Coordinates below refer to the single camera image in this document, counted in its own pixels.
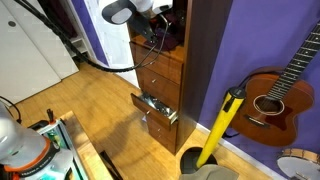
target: guitar strap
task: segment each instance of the guitar strap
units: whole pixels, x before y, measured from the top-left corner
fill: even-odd
[[[254,73],[250,73],[248,76],[246,76],[242,81],[241,83],[239,84],[239,87],[242,87],[245,89],[246,87],[246,84],[248,82],[248,80],[254,76],[254,75],[258,75],[258,74],[281,74],[282,73],[282,70],[269,70],[269,71],[258,71],[258,72],[254,72]],[[232,134],[232,135],[229,135],[228,133],[224,132],[223,135],[222,135],[222,138],[233,138],[233,137],[236,137],[238,136],[240,133],[236,133],[236,134]]]

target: guitar sound hole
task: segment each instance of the guitar sound hole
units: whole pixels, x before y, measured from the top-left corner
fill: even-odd
[[[284,105],[280,100],[274,100],[266,95],[259,96],[254,100],[255,108],[266,115],[278,115],[283,109]]]

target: wire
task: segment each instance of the wire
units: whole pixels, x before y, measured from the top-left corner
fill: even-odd
[[[17,108],[17,106],[16,105],[14,105],[10,100],[8,100],[8,99],[6,99],[6,98],[4,98],[4,97],[2,97],[2,96],[0,96],[0,99],[3,99],[3,100],[5,100],[7,103],[9,103],[10,105],[12,105],[15,109],[16,109],[16,111],[17,111],[17,113],[18,113],[18,119],[17,119],[17,122],[19,123],[19,124],[21,124],[21,113],[20,113],[20,111],[19,111],[19,109]]]
[[[142,63],[147,59],[147,57],[150,55],[150,53],[153,51],[153,49],[157,46],[158,42],[149,50],[149,52],[146,54],[146,56],[136,65],[131,66],[131,67],[127,67],[127,68],[122,68],[122,69],[113,69],[113,68],[107,68],[107,67],[103,67],[100,66],[99,64],[96,64],[94,62],[92,62],[91,60],[89,60],[87,57],[85,57],[81,52],[78,51],[78,49],[70,42],[69,38],[64,34],[64,32],[62,32],[54,23],[52,23],[45,15],[43,15],[42,13],[40,13],[35,7],[33,7],[28,1],[26,0],[14,0],[16,3],[20,4],[22,7],[24,7],[26,10],[28,10],[30,13],[32,13],[35,17],[37,17],[40,21],[42,21],[49,29],[51,29],[57,36],[59,36],[59,38],[61,39],[61,41],[71,50],[73,51],[82,61],[86,62],[87,64],[91,65],[92,67],[95,67],[97,69],[100,69],[102,71],[106,71],[106,72],[113,72],[113,73],[121,73],[121,72],[128,72],[140,67],[144,67],[146,65],[151,64],[151,62],[146,63],[144,65],[142,65]],[[167,20],[160,14],[160,16],[164,19],[164,21],[166,22],[166,31],[165,31],[165,35],[168,29],[168,22]],[[161,43],[161,47],[160,50],[157,54],[157,56],[152,60],[155,61],[161,50],[162,50],[162,46],[163,46],[163,41],[165,38],[165,35],[162,38],[162,43]]]

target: purple wall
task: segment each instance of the purple wall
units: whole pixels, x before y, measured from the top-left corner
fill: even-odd
[[[225,91],[250,71],[261,66],[286,66],[319,19],[319,0],[234,1],[199,123],[211,129]],[[294,144],[274,148],[242,135],[227,139],[280,174],[276,160],[281,150],[300,148],[320,154],[320,53],[302,78],[313,86],[315,104],[299,116]]]
[[[95,53],[97,60],[105,65],[108,65],[108,61],[104,52],[102,50],[99,38],[97,36],[96,30],[92,24],[89,12],[84,3],[84,0],[72,0],[72,4],[77,11],[81,24],[85,30],[85,33],[90,41],[93,52]]]

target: yellow pole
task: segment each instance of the yellow pole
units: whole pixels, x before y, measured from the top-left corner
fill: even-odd
[[[244,99],[245,91],[242,88],[235,87],[228,90],[228,94],[197,161],[197,168],[206,163]]]

